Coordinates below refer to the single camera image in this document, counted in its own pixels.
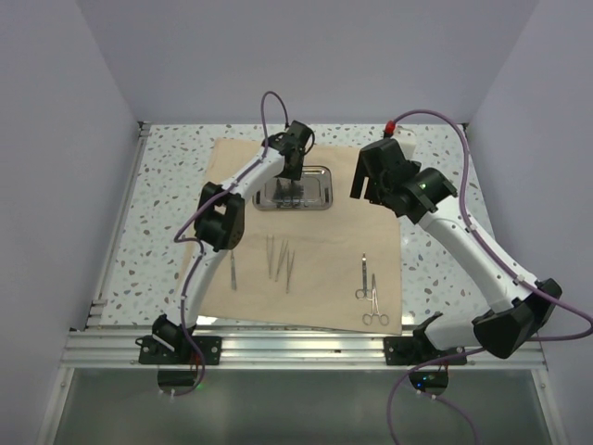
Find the steel tweezers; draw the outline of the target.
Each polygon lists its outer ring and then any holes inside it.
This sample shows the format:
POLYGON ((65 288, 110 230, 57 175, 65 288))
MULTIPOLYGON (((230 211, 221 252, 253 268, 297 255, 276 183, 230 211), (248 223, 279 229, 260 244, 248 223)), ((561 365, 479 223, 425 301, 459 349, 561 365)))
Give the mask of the steel tweezers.
POLYGON ((290 282, 291 276, 294 268, 294 261, 295 261, 296 253, 293 250, 289 250, 286 254, 286 284, 285 284, 285 293, 288 294, 290 292, 290 282))
POLYGON ((284 265, 284 261, 288 252, 288 240, 284 239, 281 244, 280 253, 277 261, 276 272, 274 275, 274 281, 277 282, 279 280, 279 276, 284 265))
POLYGON ((274 259, 274 245, 275 245, 275 238, 274 235, 267 235, 266 237, 266 257, 267 257, 267 264, 268 264, 268 277, 272 277, 272 265, 274 259))

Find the beige cloth surgical kit wrap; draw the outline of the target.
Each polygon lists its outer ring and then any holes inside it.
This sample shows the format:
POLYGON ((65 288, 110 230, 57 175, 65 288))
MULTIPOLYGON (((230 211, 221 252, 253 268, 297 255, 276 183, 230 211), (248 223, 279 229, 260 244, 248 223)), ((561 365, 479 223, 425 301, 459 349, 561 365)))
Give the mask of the beige cloth surgical kit wrap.
POLYGON ((231 263, 226 255, 201 303, 200 315, 399 335, 402 331, 400 223, 395 214, 350 195, 359 151, 348 146, 316 146, 305 158, 309 166, 332 174, 333 204, 328 210, 260 211, 246 203, 245 233, 234 249, 237 290, 231 289, 231 263), (272 277, 268 277, 266 237, 274 235, 272 277), (296 253, 285 293, 286 258, 274 281, 282 241, 296 253), (368 260, 370 286, 375 274, 379 308, 389 325, 361 317, 370 300, 358 300, 360 262, 368 260))

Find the steel surgical scissors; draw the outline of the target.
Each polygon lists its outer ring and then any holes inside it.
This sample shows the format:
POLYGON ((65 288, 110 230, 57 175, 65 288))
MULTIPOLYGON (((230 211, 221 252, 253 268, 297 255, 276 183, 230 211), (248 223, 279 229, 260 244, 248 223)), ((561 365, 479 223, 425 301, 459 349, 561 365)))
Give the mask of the steel surgical scissors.
POLYGON ((372 287, 370 286, 370 276, 368 270, 368 260, 365 253, 361 255, 360 262, 361 286, 355 291, 355 298, 358 300, 371 300, 372 287))

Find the steel hemostat forceps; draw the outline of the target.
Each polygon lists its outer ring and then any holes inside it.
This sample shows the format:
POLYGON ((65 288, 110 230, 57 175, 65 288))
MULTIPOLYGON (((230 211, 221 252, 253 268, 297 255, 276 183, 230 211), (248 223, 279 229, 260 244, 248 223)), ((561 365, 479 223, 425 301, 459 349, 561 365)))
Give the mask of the steel hemostat forceps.
POLYGON ((365 325, 371 325, 374 320, 382 326, 389 325, 389 317, 387 314, 382 313, 379 308, 378 292, 375 274, 372 275, 372 286, 371 286, 371 309, 369 312, 364 313, 361 317, 362 322, 365 325))

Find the steel ring-handled forceps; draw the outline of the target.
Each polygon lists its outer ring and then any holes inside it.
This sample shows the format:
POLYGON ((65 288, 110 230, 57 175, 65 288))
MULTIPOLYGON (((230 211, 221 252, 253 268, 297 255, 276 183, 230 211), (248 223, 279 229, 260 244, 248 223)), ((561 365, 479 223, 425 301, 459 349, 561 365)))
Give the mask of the steel ring-handled forceps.
POLYGON ((299 181, 283 182, 278 180, 274 189, 273 201, 277 208, 298 208, 301 206, 304 196, 305 186, 299 181))

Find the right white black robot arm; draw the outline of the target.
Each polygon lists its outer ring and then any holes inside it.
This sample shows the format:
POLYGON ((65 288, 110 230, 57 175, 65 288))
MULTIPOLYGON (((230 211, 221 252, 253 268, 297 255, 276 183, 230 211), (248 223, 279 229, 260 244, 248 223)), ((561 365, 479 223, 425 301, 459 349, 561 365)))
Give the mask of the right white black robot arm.
POLYGON ((549 319, 552 305, 537 292, 558 299, 560 285, 551 278, 540 281, 521 266, 506 274, 475 238, 480 235, 505 263, 511 257, 474 218, 462 218, 452 182, 439 170, 406 159, 397 140, 382 139, 360 150, 350 195, 419 225, 472 278, 489 307, 472 320, 442 313, 429 317, 399 347, 408 363, 434 363, 457 347, 482 347, 507 359, 549 319))

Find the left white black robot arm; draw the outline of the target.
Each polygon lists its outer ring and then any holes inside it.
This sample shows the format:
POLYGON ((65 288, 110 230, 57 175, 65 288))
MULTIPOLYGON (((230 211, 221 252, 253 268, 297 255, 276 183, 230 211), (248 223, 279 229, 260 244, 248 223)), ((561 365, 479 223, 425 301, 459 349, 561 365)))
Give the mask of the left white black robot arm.
POLYGON ((265 136, 256 155, 235 175, 203 186, 196 212, 174 237, 182 243, 183 233, 192 227, 195 235, 189 240, 199 248, 196 262, 184 275, 179 311, 168 309, 152 326, 152 338, 169 362, 185 364, 199 355, 188 323, 196 320, 221 261, 243 237, 247 201, 274 177, 298 180, 308 143, 314 141, 307 125, 292 121, 284 131, 265 136))

